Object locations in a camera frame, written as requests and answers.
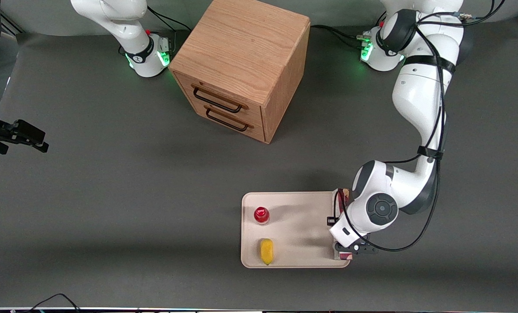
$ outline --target drawer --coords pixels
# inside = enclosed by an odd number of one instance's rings
[[[239,133],[243,133],[251,138],[259,141],[264,141],[264,131],[261,125],[256,125],[248,121],[241,121],[234,118],[232,115],[227,114],[219,109],[210,105],[196,105],[194,107],[195,112],[205,117],[205,119],[211,120],[215,123],[219,123],[229,129],[235,130]]]
[[[234,99],[236,98],[235,96],[227,95],[208,83],[187,77],[181,73],[174,73],[174,75],[195,110],[197,110],[197,107],[208,106],[217,112],[224,113],[225,116],[233,117],[239,121],[263,125],[261,107],[259,105],[247,103],[241,97]]]

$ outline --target wooden drawer cabinet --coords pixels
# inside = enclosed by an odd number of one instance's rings
[[[270,143],[303,77],[309,18],[214,0],[170,64],[195,112]]]

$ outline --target robot end effector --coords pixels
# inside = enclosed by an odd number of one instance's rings
[[[24,120],[17,120],[14,123],[6,123],[0,120],[0,154],[8,152],[8,146],[4,142],[29,145],[45,153],[48,151],[48,144],[44,142],[45,135],[44,131]]]

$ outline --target yellow object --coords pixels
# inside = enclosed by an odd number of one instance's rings
[[[270,239],[261,240],[261,260],[269,265],[274,260],[274,242]]]

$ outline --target green led light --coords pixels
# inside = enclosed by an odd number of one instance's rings
[[[371,56],[371,51],[373,50],[373,44],[369,43],[367,47],[364,48],[364,51],[361,54],[361,59],[367,61]]]
[[[125,54],[125,58],[127,59],[127,61],[129,62],[129,67],[131,67],[133,69],[133,64],[131,63],[131,60],[129,59],[129,57],[127,56],[127,53]]]
[[[162,65],[168,66],[170,64],[170,54],[168,52],[156,51],[156,55],[158,55]]]

